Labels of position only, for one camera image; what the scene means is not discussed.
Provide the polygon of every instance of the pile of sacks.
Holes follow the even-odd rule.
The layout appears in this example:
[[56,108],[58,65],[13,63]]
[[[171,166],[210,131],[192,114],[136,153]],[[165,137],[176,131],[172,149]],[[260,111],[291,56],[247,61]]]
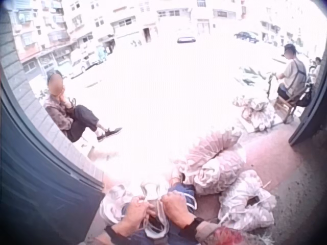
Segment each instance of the pile of sacks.
[[[248,201],[256,198],[251,205]],[[263,189],[260,177],[254,170],[240,173],[237,180],[219,197],[220,225],[236,230],[252,231],[274,224],[272,210],[276,198]]]
[[173,161],[185,174],[184,184],[193,184],[199,195],[225,191],[246,162],[245,151],[237,143],[241,136],[239,129],[211,128],[204,135]]
[[242,117],[252,123],[256,130],[270,129],[276,117],[274,107],[269,103],[267,94],[256,89],[247,89],[246,93],[237,96],[233,104],[243,107]]

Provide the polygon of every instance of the street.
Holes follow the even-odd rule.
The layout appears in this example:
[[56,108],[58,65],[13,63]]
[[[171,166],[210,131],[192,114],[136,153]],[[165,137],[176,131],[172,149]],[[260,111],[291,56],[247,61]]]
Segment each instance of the street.
[[169,157],[201,130],[235,120],[231,101],[243,88],[234,79],[241,65],[267,72],[284,67],[271,59],[270,47],[260,43],[162,41],[125,53],[114,51],[105,63],[66,87],[77,104],[87,106],[111,129],[123,127],[101,143],[91,131],[85,135],[94,140],[97,151],[115,155],[108,162],[99,158],[97,164],[113,178],[124,175],[130,180],[142,173],[162,173]]

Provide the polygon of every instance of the wooden chair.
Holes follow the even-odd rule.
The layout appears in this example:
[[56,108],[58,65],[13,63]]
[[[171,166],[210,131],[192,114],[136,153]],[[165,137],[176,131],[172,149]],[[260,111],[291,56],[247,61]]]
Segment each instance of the wooden chair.
[[279,107],[286,111],[287,114],[283,120],[283,123],[286,124],[288,117],[293,116],[293,114],[296,110],[296,107],[297,107],[296,103],[301,99],[302,95],[306,92],[306,90],[307,90],[307,86],[304,87],[297,94],[291,96],[288,100],[285,100],[282,97],[278,96],[274,106]]

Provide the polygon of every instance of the brick wall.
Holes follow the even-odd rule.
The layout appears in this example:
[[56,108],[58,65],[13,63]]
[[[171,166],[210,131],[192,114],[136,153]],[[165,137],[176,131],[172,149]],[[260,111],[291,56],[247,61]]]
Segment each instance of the brick wall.
[[8,12],[0,8],[0,59],[3,73],[15,98],[35,128],[70,162],[97,180],[103,180],[103,172],[97,169],[63,135],[36,99],[19,60]]

